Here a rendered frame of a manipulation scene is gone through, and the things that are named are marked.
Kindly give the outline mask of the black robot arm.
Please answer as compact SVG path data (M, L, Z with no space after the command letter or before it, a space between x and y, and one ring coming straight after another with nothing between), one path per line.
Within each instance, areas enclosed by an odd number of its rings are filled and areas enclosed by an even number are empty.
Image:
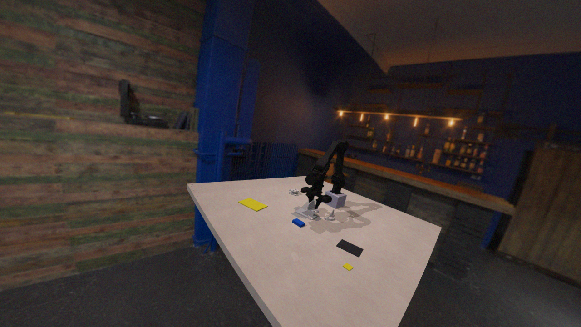
M334 156L335 152L337 152L335 173L332 175L331 179L333 188L330 191L334 194L342 194L340 190L342 187L344 187L345 184L343 175L343 160L344 152L347 150L348 146L349 143L343 139L337 139L332 141L325 155L322 158L318 159L318 161L314 164L311 173L306 176L305 178L306 183L308 185L324 184L325 175L329 170L330 161ZM320 195L320 193L321 193L320 188L311 187L306 189L306 195L309 195L310 197L314 197L314 195Z

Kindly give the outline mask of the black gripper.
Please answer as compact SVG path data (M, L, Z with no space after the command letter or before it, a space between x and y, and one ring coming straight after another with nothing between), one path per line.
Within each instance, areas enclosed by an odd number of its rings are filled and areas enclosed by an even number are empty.
M317 198L317 202L315 204L315 209L317 209L317 207L320 205L321 202L328 203L328 202L331 202L332 201L332 197L330 195L321 195L322 194L322 188L324 187L323 184L314 184L312 186L314 188L320 188L320 190L321 190L320 195L317 195L318 198ZM308 187L302 188L301 189L301 192L305 194L306 193L306 189L308 189ZM311 201L314 200L314 197L310 197L309 195L307 195L307 197L309 198L309 202L311 202Z

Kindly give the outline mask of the blue rectangular block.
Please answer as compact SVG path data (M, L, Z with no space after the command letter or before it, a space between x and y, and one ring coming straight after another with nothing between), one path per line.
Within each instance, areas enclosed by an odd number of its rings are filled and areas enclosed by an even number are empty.
M303 227L303 226L305 226L305 222L303 222L303 221L299 220L298 218L296 218L296 219L293 219L293 221L292 221L292 222L293 222L295 225L299 226L299 227Z

